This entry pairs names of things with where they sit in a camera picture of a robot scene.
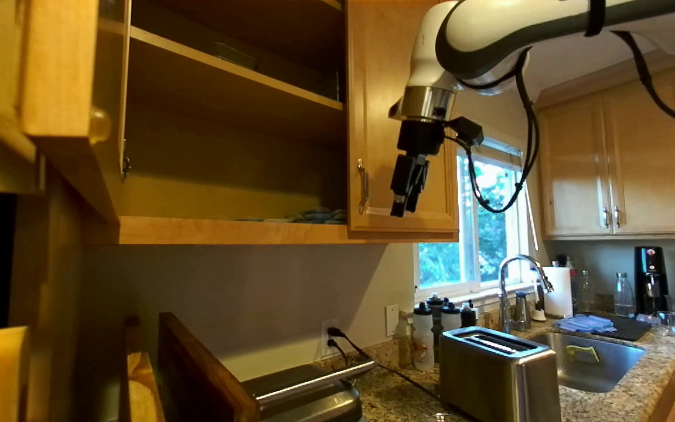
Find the robotic arm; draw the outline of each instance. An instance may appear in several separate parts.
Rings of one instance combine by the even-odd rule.
[[[606,26],[627,38],[639,33],[675,53],[675,20],[658,22],[656,15],[675,15],[675,0],[446,0],[435,5],[415,41],[406,93],[390,110],[391,116],[403,120],[399,149],[406,153],[399,154],[391,177],[391,215],[415,210],[429,169],[426,156],[438,153],[451,130],[465,148],[483,140],[477,121],[451,116],[457,92],[465,87],[486,92],[524,72],[532,44],[574,33],[590,38]]]

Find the faucet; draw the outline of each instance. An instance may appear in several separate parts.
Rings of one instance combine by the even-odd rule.
[[[499,325],[505,332],[511,332],[511,313],[510,313],[510,299],[507,299],[507,266],[517,260],[527,260],[532,264],[531,270],[540,272],[538,285],[545,287],[547,293],[554,290],[554,283],[549,282],[545,266],[532,255],[521,252],[521,255],[511,255],[511,257],[501,260],[501,264],[499,264],[499,287],[501,287],[499,318],[501,318],[501,324]]]

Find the toaster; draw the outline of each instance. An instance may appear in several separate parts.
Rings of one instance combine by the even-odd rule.
[[[440,335],[440,400],[480,422],[558,422],[555,352],[493,327]]]

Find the granite countertop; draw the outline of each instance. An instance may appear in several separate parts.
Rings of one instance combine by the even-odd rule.
[[[549,324],[538,324],[538,332],[549,331]],[[675,338],[664,327],[646,332],[636,344],[646,346],[642,360],[621,376],[621,382],[606,394],[580,391],[571,387],[561,388],[561,413],[565,422],[646,422],[664,387],[675,373]],[[396,368],[396,341],[371,350],[375,360]],[[375,368],[357,382],[364,399],[365,422],[424,422],[424,420],[463,420],[451,414],[451,410],[435,399],[438,373],[403,368],[408,376],[426,387],[432,394],[421,391],[410,382],[391,375],[390,369]]]

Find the window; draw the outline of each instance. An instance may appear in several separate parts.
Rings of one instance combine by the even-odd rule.
[[[499,208],[521,175],[518,153],[493,149],[477,154],[477,177],[486,199]],[[457,156],[460,180],[460,240],[417,246],[417,294],[473,294],[499,287],[499,262],[527,252],[527,189],[507,214],[483,208],[470,182],[466,154]],[[524,266],[510,270],[510,283],[524,282]]]

